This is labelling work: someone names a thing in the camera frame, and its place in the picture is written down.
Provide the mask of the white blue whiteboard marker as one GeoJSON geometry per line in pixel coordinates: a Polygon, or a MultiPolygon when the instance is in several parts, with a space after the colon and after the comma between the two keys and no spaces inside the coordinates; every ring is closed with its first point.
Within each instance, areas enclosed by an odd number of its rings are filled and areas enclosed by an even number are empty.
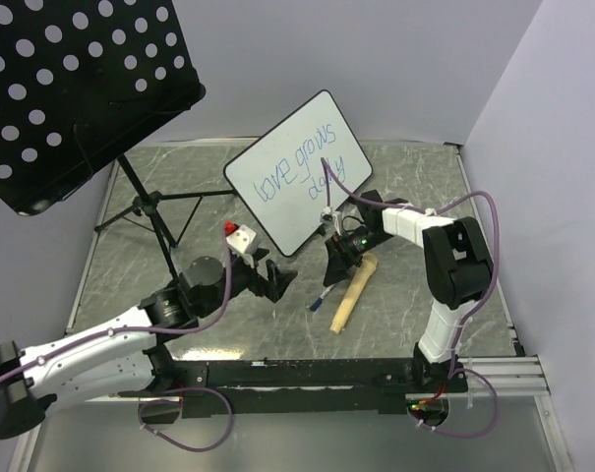
{"type": "Polygon", "coordinates": [[[311,312],[316,312],[322,305],[327,295],[335,288],[335,285],[326,287],[323,292],[317,297],[317,299],[309,306],[311,312]]]}

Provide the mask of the white whiteboard black frame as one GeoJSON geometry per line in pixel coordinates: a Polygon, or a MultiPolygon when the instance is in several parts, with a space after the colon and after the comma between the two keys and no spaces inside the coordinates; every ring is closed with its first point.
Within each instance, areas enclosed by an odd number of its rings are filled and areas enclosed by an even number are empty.
{"type": "Polygon", "coordinates": [[[227,182],[284,257],[295,255],[373,166],[323,89],[223,168],[227,182]]]}

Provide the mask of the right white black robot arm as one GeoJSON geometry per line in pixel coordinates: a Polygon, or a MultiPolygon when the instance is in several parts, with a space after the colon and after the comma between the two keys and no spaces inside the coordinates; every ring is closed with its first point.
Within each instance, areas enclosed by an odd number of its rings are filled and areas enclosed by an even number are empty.
{"type": "Polygon", "coordinates": [[[422,249],[433,302],[414,347],[411,378],[419,389],[433,391],[455,370],[465,317],[495,286],[494,263],[480,225],[469,216],[453,219],[433,210],[413,209],[403,199],[384,201],[376,191],[365,192],[352,203],[361,219],[354,229],[346,230],[340,212],[329,206],[321,214],[321,221],[334,225],[325,241],[323,286],[356,274],[370,250],[394,237],[422,249]]]}

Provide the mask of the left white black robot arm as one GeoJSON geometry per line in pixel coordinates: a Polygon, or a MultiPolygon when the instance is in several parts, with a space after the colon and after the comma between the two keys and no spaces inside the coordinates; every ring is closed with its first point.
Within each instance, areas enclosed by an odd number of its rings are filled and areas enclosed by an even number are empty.
{"type": "Polygon", "coordinates": [[[201,257],[164,288],[113,319],[55,341],[0,344],[0,440],[17,437],[52,413],[109,393],[171,391],[177,372],[165,343],[216,324],[243,291],[277,302],[296,278],[266,261],[267,273],[233,254],[201,257]]]}

